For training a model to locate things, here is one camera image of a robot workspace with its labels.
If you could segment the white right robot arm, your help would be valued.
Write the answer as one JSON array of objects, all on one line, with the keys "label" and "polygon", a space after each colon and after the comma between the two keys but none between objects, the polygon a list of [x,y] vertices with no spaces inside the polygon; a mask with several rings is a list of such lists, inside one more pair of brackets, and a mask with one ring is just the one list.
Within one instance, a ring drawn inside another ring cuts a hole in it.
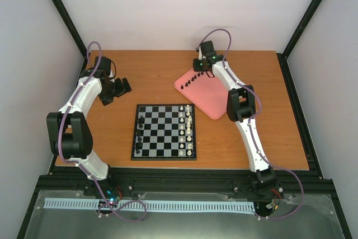
[{"label": "white right robot arm", "polygon": [[210,72],[228,90],[227,115],[239,130],[249,159],[251,193],[257,198],[268,195],[277,179],[266,158],[256,128],[255,91],[244,84],[232,71],[224,55],[217,54],[212,41],[203,41],[196,48],[198,58],[193,60],[196,72]]}]

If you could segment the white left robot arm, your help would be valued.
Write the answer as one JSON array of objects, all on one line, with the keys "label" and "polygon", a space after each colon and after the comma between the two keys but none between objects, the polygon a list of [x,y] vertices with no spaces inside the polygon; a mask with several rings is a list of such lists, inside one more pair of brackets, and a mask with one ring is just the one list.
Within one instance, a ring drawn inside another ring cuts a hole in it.
[{"label": "white left robot arm", "polygon": [[79,167],[103,195],[115,192],[116,181],[109,177],[109,165],[93,149],[93,136],[86,117],[96,98],[104,106],[131,91],[126,78],[116,78],[116,65],[107,57],[96,57],[97,69],[83,70],[67,103],[46,117],[50,148],[65,163]]}]

